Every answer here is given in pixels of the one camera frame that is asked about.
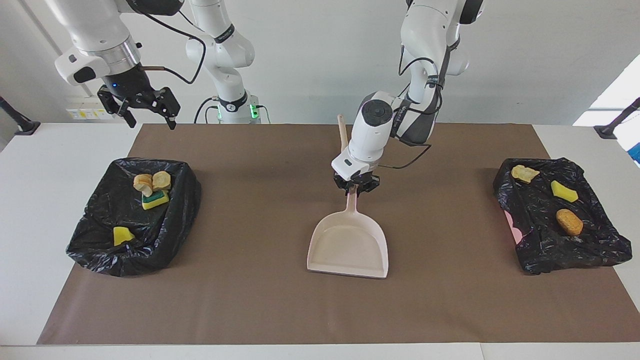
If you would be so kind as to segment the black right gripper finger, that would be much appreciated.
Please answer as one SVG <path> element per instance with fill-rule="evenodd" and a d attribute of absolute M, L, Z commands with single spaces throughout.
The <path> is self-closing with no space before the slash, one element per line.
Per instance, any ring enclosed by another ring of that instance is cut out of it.
<path fill-rule="evenodd" d="M 131 129 L 137 125 L 137 120 L 129 110 L 130 102 L 127 99 L 119 104 L 106 85 L 98 89 L 97 96 L 108 114 L 121 117 Z"/>
<path fill-rule="evenodd" d="M 167 126 L 173 131 L 176 126 L 176 117 L 181 106 L 169 87 L 164 87 L 153 92 L 154 100 L 151 103 L 151 111 L 163 117 Z"/>

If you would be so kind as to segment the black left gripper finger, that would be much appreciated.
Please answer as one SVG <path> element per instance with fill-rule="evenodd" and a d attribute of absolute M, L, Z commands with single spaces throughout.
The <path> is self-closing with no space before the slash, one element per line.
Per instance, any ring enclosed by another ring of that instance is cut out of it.
<path fill-rule="evenodd" d="M 352 180 L 345 180 L 340 175 L 334 175 L 333 180 L 336 186 L 344 191 L 345 195 L 357 188 L 357 185 Z"/>
<path fill-rule="evenodd" d="M 375 174 L 361 174 L 356 177 L 357 194 L 370 193 L 380 185 L 380 176 Z"/>

